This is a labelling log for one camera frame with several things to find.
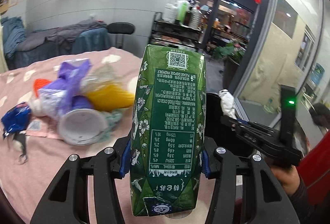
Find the person's right hand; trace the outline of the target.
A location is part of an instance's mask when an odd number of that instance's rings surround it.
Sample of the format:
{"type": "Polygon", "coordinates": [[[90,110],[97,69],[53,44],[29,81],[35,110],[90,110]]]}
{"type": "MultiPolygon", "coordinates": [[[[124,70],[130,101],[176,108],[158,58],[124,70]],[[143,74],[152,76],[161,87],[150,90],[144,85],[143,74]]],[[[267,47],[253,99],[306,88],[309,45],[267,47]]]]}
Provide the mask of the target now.
{"type": "Polygon", "coordinates": [[[298,190],[300,186],[300,176],[295,166],[292,165],[290,168],[271,166],[271,171],[281,183],[288,196],[292,196],[298,190]]]}

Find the red sleeve forearm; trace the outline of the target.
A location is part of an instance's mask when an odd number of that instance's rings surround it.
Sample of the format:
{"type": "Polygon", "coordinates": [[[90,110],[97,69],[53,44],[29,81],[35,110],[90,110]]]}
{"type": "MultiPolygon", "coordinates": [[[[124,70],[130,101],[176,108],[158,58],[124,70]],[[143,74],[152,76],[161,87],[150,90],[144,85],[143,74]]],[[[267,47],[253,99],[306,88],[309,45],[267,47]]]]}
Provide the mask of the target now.
{"type": "Polygon", "coordinates": [[[300,223],[329,223],[329,133],[300,162],[298,175],[290,201],[300,223]]]}

